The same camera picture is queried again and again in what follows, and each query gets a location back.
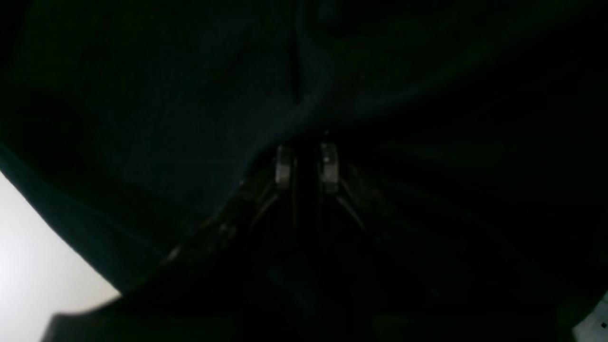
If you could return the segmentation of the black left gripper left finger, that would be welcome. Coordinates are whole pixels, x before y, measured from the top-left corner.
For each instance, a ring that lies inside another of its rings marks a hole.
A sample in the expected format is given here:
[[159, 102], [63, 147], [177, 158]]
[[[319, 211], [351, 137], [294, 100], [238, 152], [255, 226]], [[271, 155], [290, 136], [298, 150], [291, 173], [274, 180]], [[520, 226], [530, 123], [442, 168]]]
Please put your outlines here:
[[293, 188], [295, 152], [279, 145], [255, 160], [226, 203], [187, 232], [161, 266], [219, 266], [246, 258], [262, 218]]

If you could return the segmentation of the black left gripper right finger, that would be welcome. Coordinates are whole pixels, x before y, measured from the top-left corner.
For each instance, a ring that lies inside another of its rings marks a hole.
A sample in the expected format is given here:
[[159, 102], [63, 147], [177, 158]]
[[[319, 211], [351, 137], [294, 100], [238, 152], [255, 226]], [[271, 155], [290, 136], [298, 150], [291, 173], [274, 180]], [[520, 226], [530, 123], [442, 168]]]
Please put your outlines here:
[[335, 143], [320, 143], [319, 153], [322, 201], [336, 207], [359, 231], [390, 233], [394, 210], [373, 180]]

